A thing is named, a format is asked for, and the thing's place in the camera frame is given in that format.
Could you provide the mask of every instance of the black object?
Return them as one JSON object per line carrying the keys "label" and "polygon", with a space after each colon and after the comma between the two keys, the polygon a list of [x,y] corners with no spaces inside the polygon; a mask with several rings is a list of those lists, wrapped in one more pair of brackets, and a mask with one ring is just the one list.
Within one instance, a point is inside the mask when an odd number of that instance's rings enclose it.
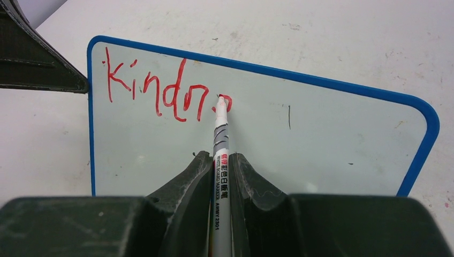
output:
{"label": "black object", "polygon": [[0,88],[88,92],[88,81],[31,28],[16,0],[0,0]]}
{"label": "black object", "polygon": [[[207,256],[212,157],[147,197],[20,198],[0,210],[0,256]],[[230,155],[235,256],[452,256],[410,198],[286,195]]]}

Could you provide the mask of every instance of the white table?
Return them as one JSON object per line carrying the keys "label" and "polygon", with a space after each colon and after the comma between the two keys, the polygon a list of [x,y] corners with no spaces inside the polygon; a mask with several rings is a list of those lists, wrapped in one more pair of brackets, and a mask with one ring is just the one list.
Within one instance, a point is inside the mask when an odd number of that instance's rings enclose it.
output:
{"label": "white table", "polygon": [[[451,1],[68,0],[38,32],[82,73],[95,35],[232,58],[426,100],[438,140],[410,193],[454,248]],[[0,202],[89,195],[87,95],[2,90]]]}

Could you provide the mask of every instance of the blue whiteboard frame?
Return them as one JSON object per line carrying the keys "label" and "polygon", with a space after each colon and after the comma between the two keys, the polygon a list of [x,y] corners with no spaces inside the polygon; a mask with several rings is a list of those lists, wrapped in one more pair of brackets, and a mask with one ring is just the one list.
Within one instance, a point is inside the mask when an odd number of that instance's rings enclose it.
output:
{"label": "blue whiteboard frame", "polygon": [[188,52],[178,49],[172,49],[167,47],[154,46],[152,44],[139,43],[124,39],[119,39],[109,36],[96,36],[88,44],[87,49],[87,65],[88,65],[88,118],[89,118],[89,132],[90,132],[90,159],[91,159],[91,177],[92,177],[92,195],[96,196],[96,184],[95,184],[95,158],[94,158],[94,131],[93,131],[93,91],[92,91],[92,50],[93,46],[98,42],[104,42],[109,44],[116,44],[119,46],[136,48],[145,51],[156,52],[159,54],[176,56],[180,58],[187,58],[192,60],[197,60],[204,63],[211,63],[215,65],[220,65],[224,67],[250,71],[254,73],[269,75],[273,77],[278,77],[287,80],[293,80],[305,84],[310,84],[313,86],[319,86],[334,90],[339,90],[343,92],[348,92],[352,94],[372,97],[375,99],[385,100],[389,102],[400,103],[404,105],[411,106],[422,113],[426,119],[427,131],[422,139],[421,145],[416,152],[416,155],[410,164],[410,167],[407,171],[407,174],[400,185],[400,188],[397,192],[397,196],[408,196],[411,188],[413,187],[416,178],[418,177],[419,172],[424,165],[427,156],[432,149],[432,146],[437,139],[438,133],[440,131],[440,120],[438,115],[435,112],[434,108],[430,106],[424,100],[417,98],[412,95],[406,95],[397,92],[391,92],[383,89],[377,89],[372,87],[366,87],[361,85],[356,85],[352,83],[326,79],[321,77],[316,77],[312,75],[302,74],[298,72],[285,71],[272,67],[261,66],[257,64],[245,63],[240,61],[235,61],[231,59],[197,54],[194,52]]}

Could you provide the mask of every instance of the marker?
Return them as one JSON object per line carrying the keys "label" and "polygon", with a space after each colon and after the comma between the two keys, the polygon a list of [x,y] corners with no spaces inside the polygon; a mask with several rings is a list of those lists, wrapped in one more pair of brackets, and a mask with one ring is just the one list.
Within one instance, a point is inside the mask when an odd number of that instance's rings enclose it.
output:
{"label": "marker", "polygon": [[216,104],[213,140],[214,187],[211,198],[209,257],[232,257],[230,227],[229,133],[227,105],[221,95]]}

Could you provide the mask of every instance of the gray band on marker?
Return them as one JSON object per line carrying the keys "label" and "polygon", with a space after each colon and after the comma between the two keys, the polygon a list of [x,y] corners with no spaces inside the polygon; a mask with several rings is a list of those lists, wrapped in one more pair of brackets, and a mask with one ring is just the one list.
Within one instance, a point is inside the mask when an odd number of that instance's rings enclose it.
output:
{"label": "gray band on marker", "polygon": [[227,123],[214,129],[213,152],[216,154],[216,152],[222,148],[229,149],[229,131]]}

